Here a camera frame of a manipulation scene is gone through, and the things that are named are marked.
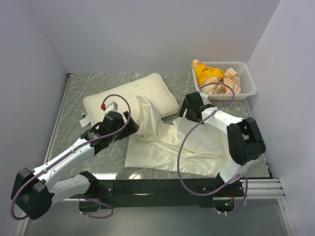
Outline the cream rectangular pillow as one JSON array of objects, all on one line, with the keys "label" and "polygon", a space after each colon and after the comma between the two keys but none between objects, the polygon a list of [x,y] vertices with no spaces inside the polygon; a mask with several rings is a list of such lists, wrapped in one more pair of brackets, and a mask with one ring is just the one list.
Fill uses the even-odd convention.
[{"label": "cream rectangular pillow", "polygon": [[163,78],[158,73],[152,73],[133,82],[85,97],[83,104],[90,117],[91,125],[103,120],[104,111],[101,109],[101,104],[111,94],[121,95],[127,100],[134,121],[137,121],[139,116],[138,96],[149,99],[161,118],[169,117],[179,111],[179,104]]}]

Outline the cream satin pillowcase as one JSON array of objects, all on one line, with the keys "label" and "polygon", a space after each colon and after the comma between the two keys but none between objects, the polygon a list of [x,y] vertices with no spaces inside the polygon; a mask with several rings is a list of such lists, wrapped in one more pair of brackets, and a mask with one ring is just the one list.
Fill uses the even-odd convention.
[{"label": "cream satin pillowcase", "polygon": [[180,149],[196,124],[178,117],[164,123],[149,99],[139,96],[139,129],[129,137],[125,167],[215,177],[228,161],[227,136],[216,128],[198,126]]}]

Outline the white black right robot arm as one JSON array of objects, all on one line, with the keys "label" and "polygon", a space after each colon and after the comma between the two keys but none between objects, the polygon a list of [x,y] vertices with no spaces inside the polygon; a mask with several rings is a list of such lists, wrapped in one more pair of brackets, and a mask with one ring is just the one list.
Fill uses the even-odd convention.
[{"label": "white black right robot arm", "polygon": [[227,136],[228,161],[219,172],[221,181],[216,191],[227,196],[233,191],[233,182],[241,177],[252,160],[256,160],[266,151],[264,140],[254,118],[239,118],[221,111],[212,104],[204,104],[200,93],[193,92],[185,96],[180,117],[196,122],[185,135],[180,149],[183,149],[188,136],[198,127],[213,127]]}]

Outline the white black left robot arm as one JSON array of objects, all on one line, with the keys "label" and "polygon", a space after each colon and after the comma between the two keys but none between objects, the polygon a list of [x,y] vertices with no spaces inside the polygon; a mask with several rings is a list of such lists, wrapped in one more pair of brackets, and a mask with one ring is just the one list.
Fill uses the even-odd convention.
[{"label": "white black left robot arm", "polygon": [[95,156],[113,141],[134,134],[138,128],[130,112],[120,114],[109,111],[103,121],[86,130],[74,144],[51,161],[31,171],[21,169],[11,193],[11,216],[21,220],[14,213],[14,207],[18,206],[26,217],[35,220],[66,198],[75,195],[94,197],[98,193],[98,180],[91,173],[85,171],[66,180],[62,178],[76,165]]}]

